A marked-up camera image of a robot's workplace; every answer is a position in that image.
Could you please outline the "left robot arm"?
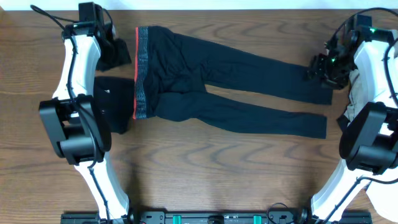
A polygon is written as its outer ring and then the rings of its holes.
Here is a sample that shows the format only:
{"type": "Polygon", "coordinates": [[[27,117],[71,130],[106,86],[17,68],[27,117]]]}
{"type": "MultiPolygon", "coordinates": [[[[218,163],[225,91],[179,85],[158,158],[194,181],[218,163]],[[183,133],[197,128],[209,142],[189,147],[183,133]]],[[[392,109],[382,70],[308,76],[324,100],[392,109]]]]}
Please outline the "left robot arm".
{"type": "Polygon", "coordinates": [[[108,11],[94,2],[78,6],[78,20],[61,26],[65,61],[51,100],[41,101],[39,114],[60,158],[83,176],[97,212],[65,212],[61,223],[133,223],[130,199],[111,164],[111,131],[95,103],[96,71],[131,63],[126,43],[116,38],[108,11]]]}

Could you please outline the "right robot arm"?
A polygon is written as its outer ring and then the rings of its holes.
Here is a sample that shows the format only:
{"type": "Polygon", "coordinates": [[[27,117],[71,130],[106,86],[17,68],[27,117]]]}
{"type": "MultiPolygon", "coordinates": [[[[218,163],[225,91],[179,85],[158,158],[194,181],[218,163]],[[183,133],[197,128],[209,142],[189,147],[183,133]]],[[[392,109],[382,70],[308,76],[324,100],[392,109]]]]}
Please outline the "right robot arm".
{"type": "Polygon", "coordinates": [[[340,161],[298,223],[370,223],[347,206],[364,190],[375,211],[397,221],[397,31],[374,27],[367,10],[350,16],[312,58],[309,78],[350,88],[338,123],[340,161]]]}

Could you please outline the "black leggings with grey waistband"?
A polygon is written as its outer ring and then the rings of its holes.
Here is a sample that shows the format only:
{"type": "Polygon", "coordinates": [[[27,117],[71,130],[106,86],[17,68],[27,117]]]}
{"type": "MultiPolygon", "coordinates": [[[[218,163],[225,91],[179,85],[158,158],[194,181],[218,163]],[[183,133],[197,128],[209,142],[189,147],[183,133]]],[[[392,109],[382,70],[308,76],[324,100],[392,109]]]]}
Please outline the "black leggings with grey waistband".
{"type": "Polygon", "coordinates": [[[209,93],[207,85],[329,105],[333,92],[307,69],[225,45],[176,34],[165,27],[135,30],[134,119],[199,119],[248,134],[288,134],[324,139],[327,118],[242,103],[209,93]]]}

